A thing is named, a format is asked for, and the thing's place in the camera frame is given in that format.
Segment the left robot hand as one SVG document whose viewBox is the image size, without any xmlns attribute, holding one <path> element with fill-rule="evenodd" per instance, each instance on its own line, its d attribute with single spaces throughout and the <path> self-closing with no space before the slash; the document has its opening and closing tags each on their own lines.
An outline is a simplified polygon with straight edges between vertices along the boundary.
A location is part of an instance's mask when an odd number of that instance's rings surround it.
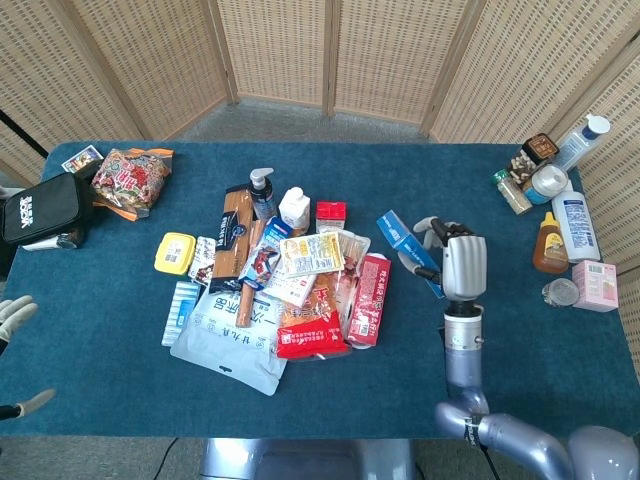
<svg viewBox="0 0 640 480">
<path fill-rule="evenodd" d="M 4 353 L 14 334 L 38 310 L 38 305 L 30 295 L 15 300 L 1 301 L 1 353 Z M 56 395 L 55 389 L 46 389 L 33 398 L 12 405 L 1 406 L 1 420 L 21 418 L 42 408 Z"/>
</svg>

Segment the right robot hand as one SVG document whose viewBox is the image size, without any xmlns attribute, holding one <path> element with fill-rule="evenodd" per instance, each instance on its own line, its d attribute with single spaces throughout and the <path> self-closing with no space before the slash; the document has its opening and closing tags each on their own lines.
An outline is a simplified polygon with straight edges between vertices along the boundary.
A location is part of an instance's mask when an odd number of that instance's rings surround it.
<svg viewBox="0 0 640 480">
<path fill-rule="evenodd" d="M 442 288 L 448 300 L 472 301 L 483 295 L 487 284 L 486 240 L 469 227 L 426 217 L 413 226 L 423 233 L 423 247 L 442 249 Z"/>
</svg>

